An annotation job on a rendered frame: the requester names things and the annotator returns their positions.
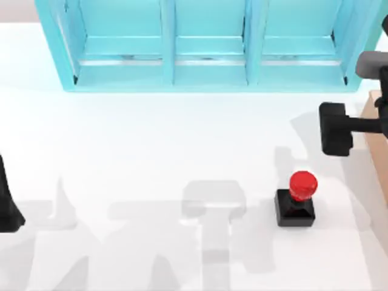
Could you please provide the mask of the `pale grey rounded box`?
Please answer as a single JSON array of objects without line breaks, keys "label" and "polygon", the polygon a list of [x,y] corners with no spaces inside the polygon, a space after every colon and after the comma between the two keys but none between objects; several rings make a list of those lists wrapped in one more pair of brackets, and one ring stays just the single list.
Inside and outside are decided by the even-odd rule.
[{"label": "pale grey rounded box", "polygon": [[378,80],[381,69],[388,69],[388,52],[365,51],[358,57],[355,73],[362,79]]}]

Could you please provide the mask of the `red and black stamp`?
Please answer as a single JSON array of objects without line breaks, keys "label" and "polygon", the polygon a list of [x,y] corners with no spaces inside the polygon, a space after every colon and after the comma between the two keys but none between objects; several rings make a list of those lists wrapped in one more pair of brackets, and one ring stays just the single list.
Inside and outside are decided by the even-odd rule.
[{"label": "red and black stamp", "polygon": [[300,170],[289,179],[288,189],[277,189],[274,197],[276,221],[279,227],[311,227],[315,221],[312,196],[318,180],[312,173]]}]

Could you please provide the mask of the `light blue rack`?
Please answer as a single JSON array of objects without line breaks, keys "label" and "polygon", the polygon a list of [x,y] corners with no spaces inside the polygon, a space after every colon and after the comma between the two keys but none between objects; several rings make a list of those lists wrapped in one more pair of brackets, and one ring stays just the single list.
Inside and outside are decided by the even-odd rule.
[{"label": "light blue rack", "polygon": [[388,0],[35,0],[68,92],[354,92]]}]

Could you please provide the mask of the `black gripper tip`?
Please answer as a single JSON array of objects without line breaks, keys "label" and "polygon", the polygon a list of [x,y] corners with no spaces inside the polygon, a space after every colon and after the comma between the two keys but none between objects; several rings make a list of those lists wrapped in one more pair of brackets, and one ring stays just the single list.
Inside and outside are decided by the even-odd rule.
[{"label": "black gripper tip", "polygon": [[10,193],[3,158],[0,155],[0,233],[15,233],[24,224],[25,218]]}]

